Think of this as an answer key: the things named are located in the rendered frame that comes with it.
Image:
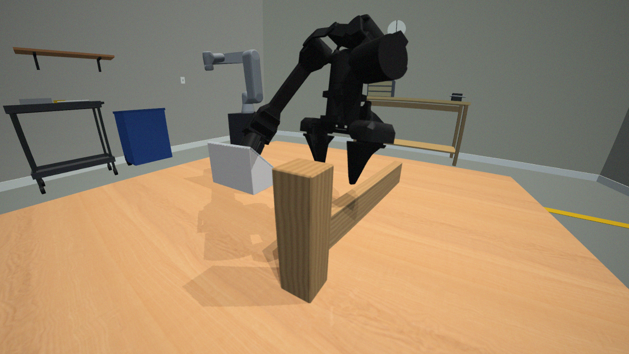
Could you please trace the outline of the wooden rail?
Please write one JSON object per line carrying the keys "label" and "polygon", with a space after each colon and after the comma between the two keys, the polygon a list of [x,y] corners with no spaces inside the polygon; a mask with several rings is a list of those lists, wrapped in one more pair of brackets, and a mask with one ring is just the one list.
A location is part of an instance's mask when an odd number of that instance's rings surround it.
{"label": "wooden rail", "polygon": [[400,182],[402,162],[394,161],[332,202],[329,249]]}

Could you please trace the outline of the wooden post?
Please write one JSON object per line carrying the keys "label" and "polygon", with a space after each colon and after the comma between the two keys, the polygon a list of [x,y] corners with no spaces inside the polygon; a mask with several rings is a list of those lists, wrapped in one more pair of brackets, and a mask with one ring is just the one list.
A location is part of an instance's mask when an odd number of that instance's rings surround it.
{"label": "wooden post", "polygon": [[328,275],[333,164],[297,158],[272,175],[281,288],[311,304]]}

